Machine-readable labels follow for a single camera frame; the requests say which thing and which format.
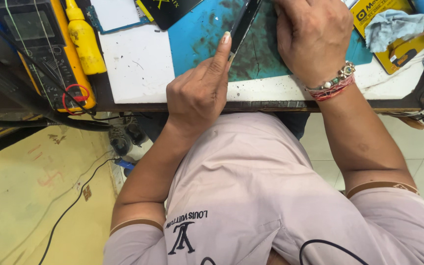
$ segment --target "man's right hand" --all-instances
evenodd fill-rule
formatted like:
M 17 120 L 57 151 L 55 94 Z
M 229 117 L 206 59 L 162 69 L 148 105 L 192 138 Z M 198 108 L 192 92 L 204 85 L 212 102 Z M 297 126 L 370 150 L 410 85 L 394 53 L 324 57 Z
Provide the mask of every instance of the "man's right hand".
M 340 0 L 276 0 L 278 50 L 287 67 L 314 88 L 345 65 L 353 16 Z

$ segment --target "shoe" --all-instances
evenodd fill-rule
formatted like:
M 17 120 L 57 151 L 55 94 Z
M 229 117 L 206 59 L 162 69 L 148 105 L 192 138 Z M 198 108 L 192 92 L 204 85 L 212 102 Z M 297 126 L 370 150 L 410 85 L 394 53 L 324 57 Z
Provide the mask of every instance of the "shoe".
M 135 117 L 125 117 L 127 127 L 125 129 L 126 134 L 130 137 L 133 145 L 142 147 L 141 144 L 148 141 L 148 136 L 145 131 L 140 127 Z
M 109 117 L 119 116 L 118 113 L 112 112 Z M 126 133 L 128 124 L 125 118 L 118 118 L 109 120 L 113 128 L 109 131 L 109 143 L 114 149 L 115 153 L 123 157 L 132 150 L 132 142 Z

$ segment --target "blue silicone mat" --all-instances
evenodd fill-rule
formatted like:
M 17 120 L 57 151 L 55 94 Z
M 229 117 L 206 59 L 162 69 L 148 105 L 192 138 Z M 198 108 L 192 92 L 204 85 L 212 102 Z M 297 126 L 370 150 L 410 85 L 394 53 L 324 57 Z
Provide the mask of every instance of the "blue silicone mat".
M 291 74 L 278 53 L 274 5 L 271 0 L 263 1 L 230 68 L 229 81 Z M 176 76 L 214 55 L 220 38 L 230 31 L 242 5 L 243 0 L 203 0 L 168 29 Z M 356 65 L 372 60 L 372 53 L 355 31 L 346 59 Z

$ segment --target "multimeter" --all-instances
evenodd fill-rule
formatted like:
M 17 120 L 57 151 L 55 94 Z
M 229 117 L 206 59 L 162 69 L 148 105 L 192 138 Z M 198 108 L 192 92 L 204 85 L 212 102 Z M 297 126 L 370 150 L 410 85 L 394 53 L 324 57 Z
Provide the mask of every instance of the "multimeter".
M 76 48 L 68 33 L 68 23 L 60 0 L 0 0 L 0 21 L 11 33 L 18 46 L 26 54 L 45 67 L 66 89 L 69 85 L 84 86 L 89 97 L 79 103 L 84 108 L 96 105 L 88 78 L 81 68 Z M 37 92 L 47 99 L 53 109 L 66 112 L 63 93 L 49 77 L 21 57 L 27 73 Z M 81 87 L 70 88 L 73 97 L 87 96 Z M 81 111 L 75 103 L 68 101 L 69 111 Z

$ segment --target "yellow wall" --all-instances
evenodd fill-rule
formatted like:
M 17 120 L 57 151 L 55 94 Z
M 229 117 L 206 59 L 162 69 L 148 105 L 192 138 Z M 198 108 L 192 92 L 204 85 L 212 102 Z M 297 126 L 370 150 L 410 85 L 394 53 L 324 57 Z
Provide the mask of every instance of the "yellow wall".
M 58 217 L 112 157 L 105 133 L 52 126 L 0 151 L 0 265 L 37 265 Z M 96 265 L 116 192 L 109 165 L 58 224 L 44 265 Z

